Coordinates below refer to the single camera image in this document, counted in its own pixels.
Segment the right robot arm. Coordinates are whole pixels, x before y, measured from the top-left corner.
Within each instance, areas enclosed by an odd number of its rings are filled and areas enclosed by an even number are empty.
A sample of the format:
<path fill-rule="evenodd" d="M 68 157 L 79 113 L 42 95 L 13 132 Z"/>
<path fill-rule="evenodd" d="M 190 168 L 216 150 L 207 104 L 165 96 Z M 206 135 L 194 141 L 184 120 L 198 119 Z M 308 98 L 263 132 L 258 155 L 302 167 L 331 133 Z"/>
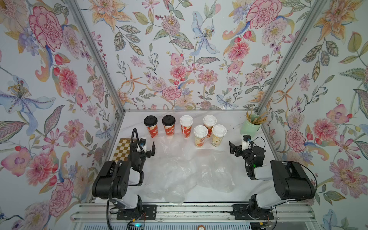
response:
<path fill-rule="evenodd" d="M 239 146 L 230 142 L 229 147 L 230 154 L 244 159 L 247 176 L 251 180 L 273 182 L 271 188 L 252 195 L 247 205 L 232 206 L 236 220 L 273 219 L 272 211 L 276 206 L 314 198 L 316 188 L 300 163 L 272 160 L 269 165 L 264 165 L 266 150 L 255 146 L 251 140 L 244 140 Z"/>

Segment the clear plastic bag pile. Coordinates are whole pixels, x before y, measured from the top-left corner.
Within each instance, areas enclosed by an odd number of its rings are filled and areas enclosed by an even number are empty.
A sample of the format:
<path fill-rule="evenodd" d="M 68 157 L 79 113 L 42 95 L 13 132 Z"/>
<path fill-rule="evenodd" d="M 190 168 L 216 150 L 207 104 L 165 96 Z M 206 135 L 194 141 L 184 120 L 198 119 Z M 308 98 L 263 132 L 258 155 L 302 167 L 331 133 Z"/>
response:
<path fill-rule="evenodd" d="M 197 185 L 194 152 L 189 139 L 159 137 L 155 156 L 144 166 L 144 182 L 137 189 L 143 200 L 183 204 Z"/>

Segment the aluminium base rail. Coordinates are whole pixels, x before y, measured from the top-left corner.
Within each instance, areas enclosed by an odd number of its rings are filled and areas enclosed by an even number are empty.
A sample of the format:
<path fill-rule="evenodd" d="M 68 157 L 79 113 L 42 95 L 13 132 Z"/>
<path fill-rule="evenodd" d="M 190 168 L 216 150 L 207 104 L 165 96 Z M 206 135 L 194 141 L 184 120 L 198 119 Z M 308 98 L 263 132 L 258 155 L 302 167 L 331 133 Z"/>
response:
<path fill-rule="evenodd" d="M 315 215 L 311 207 L 305 203 L 289 202 L 277 206 L 265 217 L 250 218 L 248 214 L 236 214 L 234 205 L 247 207 L 245 202 L 194 202 L 175 205 L 171 203 L 152 203 L 156 206 L 156 218 L 153 222 L 241 222 L 268 221 L 278 222 L 315 222 Z"/>

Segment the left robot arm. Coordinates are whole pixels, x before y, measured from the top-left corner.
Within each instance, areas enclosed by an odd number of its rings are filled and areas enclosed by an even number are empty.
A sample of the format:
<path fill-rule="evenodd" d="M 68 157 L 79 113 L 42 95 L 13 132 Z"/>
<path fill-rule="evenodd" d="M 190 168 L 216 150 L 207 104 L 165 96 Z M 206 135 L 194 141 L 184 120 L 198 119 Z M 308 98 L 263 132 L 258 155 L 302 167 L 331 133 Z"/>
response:
<path fill-rule="evenodd" d="M 134 128 L 129 151 L 127 161 L 107 161 L 103 164 L 93 183 L 93 197 L 106 200 L 117 209 L 117 220 L 155 220 L 157 206 L 144 205 L 141 197 L 129 188 L 143 184 L 143 167 L 146 159 L 154 156 L 155 144 L 147 150 L 147 139 L 139 138 Z"/>

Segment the white lid beige cup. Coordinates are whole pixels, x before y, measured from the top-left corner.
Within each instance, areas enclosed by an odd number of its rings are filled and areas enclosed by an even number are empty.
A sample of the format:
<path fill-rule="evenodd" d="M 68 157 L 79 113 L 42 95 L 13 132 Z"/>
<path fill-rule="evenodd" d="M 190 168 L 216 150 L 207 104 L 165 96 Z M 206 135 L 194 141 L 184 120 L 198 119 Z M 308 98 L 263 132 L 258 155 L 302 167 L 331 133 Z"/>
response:
<path fill-rule="evenodd" d="M 218 147 L 224 136 L 227 134 L 227 129 L 223 125 L 214 125 L 212 128 L 212 141 L 211 144 L 215 147 Z"/>

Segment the wooden stir sticks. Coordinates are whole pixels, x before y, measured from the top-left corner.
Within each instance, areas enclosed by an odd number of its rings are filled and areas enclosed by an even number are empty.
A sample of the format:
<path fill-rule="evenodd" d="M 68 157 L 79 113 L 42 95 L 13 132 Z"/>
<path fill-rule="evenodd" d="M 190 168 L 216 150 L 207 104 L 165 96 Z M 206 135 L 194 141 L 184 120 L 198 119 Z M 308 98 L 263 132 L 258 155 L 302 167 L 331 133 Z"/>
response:
<path fill-rule="evenodd" d="M 249 113 L 246 112 L 246 119 L 252 125 L 261 125 L 267 120 L 267 112 L 264 112 L 261 115 L 253 113 L 253 110 Z"/>

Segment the white lid floral cup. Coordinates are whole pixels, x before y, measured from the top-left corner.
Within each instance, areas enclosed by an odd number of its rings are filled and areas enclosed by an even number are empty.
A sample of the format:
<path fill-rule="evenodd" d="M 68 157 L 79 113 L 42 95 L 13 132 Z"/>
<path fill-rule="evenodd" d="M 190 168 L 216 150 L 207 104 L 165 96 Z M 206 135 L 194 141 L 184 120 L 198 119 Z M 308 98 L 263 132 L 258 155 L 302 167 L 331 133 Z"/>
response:
<path fill-rule="evenodd" d="M 208 135 L 208 129 L 203 125 L 195 126 L 193 130 L 195 136 L 195 145 L 200 148 L 204 145 L 205 138 Z"/>

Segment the wooden chessboard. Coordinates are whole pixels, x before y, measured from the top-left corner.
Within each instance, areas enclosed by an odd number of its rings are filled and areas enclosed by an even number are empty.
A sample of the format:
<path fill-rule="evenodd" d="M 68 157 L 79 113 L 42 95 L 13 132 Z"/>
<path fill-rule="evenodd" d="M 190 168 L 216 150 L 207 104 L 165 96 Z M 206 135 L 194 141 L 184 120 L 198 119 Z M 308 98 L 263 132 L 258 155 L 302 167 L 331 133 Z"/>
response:
<path fill-rule="evenodd" d="M 130 154 L 130 141 L 128 138 L 120 138 L 116 144 L 115 150 L 110 157 L 111 161 L 127 161 Z"/>

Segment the black lid red cup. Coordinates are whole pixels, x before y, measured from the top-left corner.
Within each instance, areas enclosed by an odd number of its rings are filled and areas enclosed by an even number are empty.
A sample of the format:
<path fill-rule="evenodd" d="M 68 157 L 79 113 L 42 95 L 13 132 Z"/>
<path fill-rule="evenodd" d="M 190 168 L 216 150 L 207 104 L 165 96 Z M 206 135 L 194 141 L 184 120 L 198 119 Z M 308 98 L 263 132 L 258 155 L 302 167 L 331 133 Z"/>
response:
<path fill-rule="evenodd" d="M 167 136 L 172 136 L 175 133 L 175 123 L 176 119 L 172 115 L 165 115 L 162 118 L 162 124 L 164 126 L 164 130 Z"/>
<path fill-rule="evenodd" d="M 152 138 L 156 137 L 158 135 L 158 119 L 155 116 L 147 116 L 144 119 L 144 125 L 147 127 L 149 134 Z"/>

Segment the white lid red back cup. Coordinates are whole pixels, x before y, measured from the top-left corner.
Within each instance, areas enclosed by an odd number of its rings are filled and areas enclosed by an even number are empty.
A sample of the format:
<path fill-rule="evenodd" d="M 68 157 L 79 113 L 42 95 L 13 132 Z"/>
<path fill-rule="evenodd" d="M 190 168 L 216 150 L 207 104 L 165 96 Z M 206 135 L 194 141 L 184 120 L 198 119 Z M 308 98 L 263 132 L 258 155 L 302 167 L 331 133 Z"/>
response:
<path fill-rule="evenodd" d="M 217 119 L 215 116 L 213 115 L 206 115 L 203 118 L 203 125 L 207 128 L 208 130 L 208 134 L 207 134 L 207 138 L 210 138 L 211 134 L 212 134 L 212 129 L 213 127 L 217 124 Z"/>

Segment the white lid red cup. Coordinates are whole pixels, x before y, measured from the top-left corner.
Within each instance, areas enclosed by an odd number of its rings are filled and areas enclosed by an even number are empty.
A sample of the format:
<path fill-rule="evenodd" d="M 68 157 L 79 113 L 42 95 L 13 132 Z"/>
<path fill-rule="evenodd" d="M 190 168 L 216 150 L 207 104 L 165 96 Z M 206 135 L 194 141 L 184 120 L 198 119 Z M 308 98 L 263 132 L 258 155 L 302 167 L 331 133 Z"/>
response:
<path fill-rule="evenodd" d="M 213 115 L 206 115 L 203 118 L 203 125 L 207 128 L 208 130 L 208 134 L 207 134 L 207 138 L 210 138 L 211 134 L 212 134 L 212 129 L 213 127 L 217 124 L 217 119 L 215 116 Z"/>
<path fill-rule="evenodd" d="M 184 115 L 180 118 L 181 131 L 185 139 L 190 137 L 193 122 L 194 119 L 189 115 Z"/>

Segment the green cup holder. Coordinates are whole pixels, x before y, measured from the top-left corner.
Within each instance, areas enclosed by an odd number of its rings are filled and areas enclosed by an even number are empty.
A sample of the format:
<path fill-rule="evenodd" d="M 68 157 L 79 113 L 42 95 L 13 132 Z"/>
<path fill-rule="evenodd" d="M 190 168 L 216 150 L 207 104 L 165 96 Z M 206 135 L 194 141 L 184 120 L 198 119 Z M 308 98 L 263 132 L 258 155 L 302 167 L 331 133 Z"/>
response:
<path fill-rule="evenodd" d="M 250 124 L 246 119 L 240 129 L 240 135 L 250 135 L 251 138 L 254 138 L 260 127 L 261 125 Z"/>

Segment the clear plastic carrier bag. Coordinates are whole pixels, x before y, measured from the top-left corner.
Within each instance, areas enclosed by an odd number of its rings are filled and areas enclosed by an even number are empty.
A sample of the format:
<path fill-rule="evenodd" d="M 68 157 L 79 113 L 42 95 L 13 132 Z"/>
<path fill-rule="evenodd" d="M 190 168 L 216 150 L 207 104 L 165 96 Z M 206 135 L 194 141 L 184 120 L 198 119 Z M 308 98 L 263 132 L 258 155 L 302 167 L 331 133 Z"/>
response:
<path fill-rule="evenodd" d="M 185 162 L 178 183 L 184 190 L 200 186 L 230 193 L 235 189 L 234 163 L 225 151 L 209 146 L 196 147 L 190 140 L 184 140 L 181 147 Z"/>

